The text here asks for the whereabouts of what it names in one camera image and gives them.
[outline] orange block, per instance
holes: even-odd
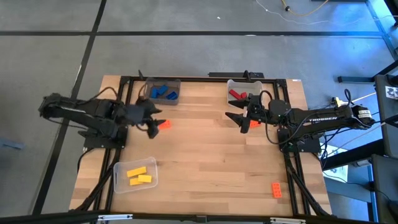
[[[274,198],[282,197],[282,191],[280,190],[279,183],[272,183],[272,195],[274,196]]]
[[[159,130],[162,130],[162,129],[167,129],[167,128],[171,128],[171,127],[172,127],[172,123],[169,120],[166,120],[165,122],[160,124],[157,128],[159,128]]]
[[[250,121],[250,128],[258,128],[261,126],[261,123],[258,123],[258,121]]]

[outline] blue block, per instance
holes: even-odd
[[[163,85],[161,88],[159,88],[159,89],[157,90],[157,93],[158,93],[159,95],[163,95],[168,89],[169,89],[169,88],[167,87],[167,85]]]
[[[178,95],[177,95],[176,92],[173,91],[173,92],[171,92],[169,95],[167,95],[166,98],[167,98],[168,100],[176,100],[176,99],[178,98]]]
[[[152,89],[152,92],[150,93],[150,97],[151,98],[157,98],[157,89],[156,88]]]

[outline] yellow block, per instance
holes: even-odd
[[[127,177],[134,177],[135,175],[145,174],[147,172],[147,167],[140,167],[137,169],[127,171]]]
[[[142,182],[139,182],[139,181],[138,181],[138,178],[130,179],[130,186],[132,186],[132,185],[139,185],[139,184],[143,184],[143,183],[142,183]]]
[[[138,175],[139,182],[151,183],[152,176],[151,175]]]

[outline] wooden tabletop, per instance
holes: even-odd
[[[101,89],[118,90],[120,76],[104,76]],[[134,82],[131,103],[144,82]],[[300,80],[287,80],[292,107],[307,109]],[[264,89],[273,93],[271,84]],[[112,98],[106,92],[102,98]],[[269,99],[263,97],[263,104]],[[241,134],[225,112],[242,113],[228,106],[226,83],[182,82],[177,106],[156,105],[163,112],[158,119],[169,119],[170,129],[154,139],[145,132],[129,128],[121,162],[154,157],[159,183],[151,189],[114,194],[112,212],[208,215],[291,216],[289,188],[283,155],[265,137],[265,125]],[[268,126],[270,138],[277,141],[276,129]],[[81,161],[70,203],[76,208],[98,181],[104,150],[96,149]],[[327,212],[331,212],[319,161],[301,153],[305,183]],[[271,183],[279,182],[282,198],[273,198]],[[298,208],[302,200],[296,186]]]

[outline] clear plastic bin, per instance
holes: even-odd
[[[181,80],[176,79],[176,80],[161,80],[161,79],[155,79],[155,78],[147,78],[146,82],[146,90],[145,90],[145,97],[150,99],[152,102],[157,103],[157,104],[162,104],[162,105],[177,105],[178,104],[178,99],[180,98],[180,87],[181,87]],[[158,96],[157,98],[151,98],[150,93],[152,93],[153,88],[159,89],[163,85],[166,85],[169,89],[161,96]],[[166,96],[172,92],[176,92],[177,94],[177,99],[175,100],[168,100]]]
[[[236,98],[229,94],[230,90],[236,91],[238,94],[246,92],[253,95],[259,95],[262,91],[262,83],[260,81],[255,81],[254,83],[246,83],[246,82],[234,82],[233,80],[228,80],[226,83],[226,102],[229,100],[236,100]]]
[[[143,183],[139,185],[130,185],[130,177],[127,177],[127,171],[140,167],[147,167],[145,175],[152,176],[151,183]],[[117,194],[132,192],[135,190],[148,189],[157,185],[157,166],[153,157],[141,159],[132,162],[117,162],[113,167],[113,189]]]

